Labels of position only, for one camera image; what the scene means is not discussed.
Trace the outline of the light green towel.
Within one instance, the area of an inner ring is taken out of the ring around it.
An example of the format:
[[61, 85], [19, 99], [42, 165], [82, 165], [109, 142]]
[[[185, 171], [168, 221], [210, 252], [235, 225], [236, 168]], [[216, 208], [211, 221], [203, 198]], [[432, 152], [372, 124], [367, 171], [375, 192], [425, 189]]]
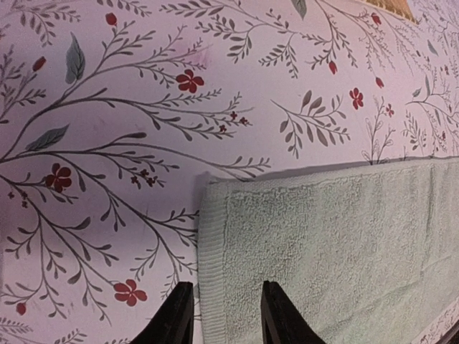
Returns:
[[277, 282], [327, 343], [410, 343], [458, 298], [458, 160], [208, 185], [198, 225], [205, 343], [260, 343]]

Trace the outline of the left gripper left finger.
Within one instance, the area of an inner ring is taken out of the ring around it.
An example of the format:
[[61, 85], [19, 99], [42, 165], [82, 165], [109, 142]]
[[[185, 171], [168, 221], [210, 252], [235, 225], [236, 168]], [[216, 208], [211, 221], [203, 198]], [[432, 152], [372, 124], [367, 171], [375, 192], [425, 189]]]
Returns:
[[132, 344], [188, 344], [194, 335], [194, 286], [179, 282]]

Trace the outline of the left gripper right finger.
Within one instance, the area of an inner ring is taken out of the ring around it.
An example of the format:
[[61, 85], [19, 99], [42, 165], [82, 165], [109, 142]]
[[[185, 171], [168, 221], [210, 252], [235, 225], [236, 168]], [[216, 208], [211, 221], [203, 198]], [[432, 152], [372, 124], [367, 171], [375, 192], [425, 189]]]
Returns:
[[264, 281], [261, 297], [264, 344], [325, 344], [277, 282]]

